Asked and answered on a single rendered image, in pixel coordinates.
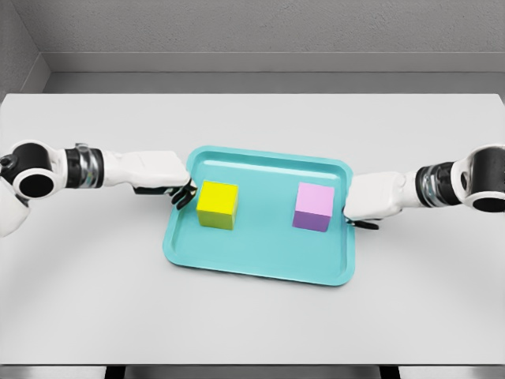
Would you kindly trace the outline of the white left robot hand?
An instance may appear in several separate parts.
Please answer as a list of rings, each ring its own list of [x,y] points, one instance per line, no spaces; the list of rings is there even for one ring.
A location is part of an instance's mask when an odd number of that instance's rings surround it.
[[[174,152],[146,151],[134,156],[136,168],[131,184],[135,194],[168,195],[177,210],[196,196],[197,186]]]

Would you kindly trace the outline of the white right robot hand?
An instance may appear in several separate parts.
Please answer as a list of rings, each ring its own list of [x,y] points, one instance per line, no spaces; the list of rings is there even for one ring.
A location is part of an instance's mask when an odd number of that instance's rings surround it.
[[[402,176],[395,172],[361,174],[353,177],[342,214],[352,227],[377,231],[378,222],[400,213],[399,188]]]

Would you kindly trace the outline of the pink purple cube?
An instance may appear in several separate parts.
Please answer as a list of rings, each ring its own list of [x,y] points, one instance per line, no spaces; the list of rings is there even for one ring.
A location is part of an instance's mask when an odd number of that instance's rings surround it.
[[[292,226],[326,232],[333,215],[334,197],[333,187],[300,182]]]

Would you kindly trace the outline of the yellow cube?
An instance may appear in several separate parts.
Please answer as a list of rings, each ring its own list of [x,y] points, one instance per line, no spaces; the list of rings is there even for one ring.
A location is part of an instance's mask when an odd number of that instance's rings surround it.
[[[203,181],[196,205],[196,213],[201,226],[232,231],[237,211],[238,186]]]

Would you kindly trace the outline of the teal plastic tray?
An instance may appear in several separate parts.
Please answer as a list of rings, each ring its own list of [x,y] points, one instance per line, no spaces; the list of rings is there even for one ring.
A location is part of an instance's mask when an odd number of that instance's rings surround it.
[[[340,286],[355,269],[354,228],[342,209],[353,177],[336,159],[202,146],[187,159],[194,182],[238,186],[232,231],[202,227],[196,200],[173,210],[163,253],[175,265],[302,283]],[[335,190],[327,231],[293,227],[297,189],[307,182]]]

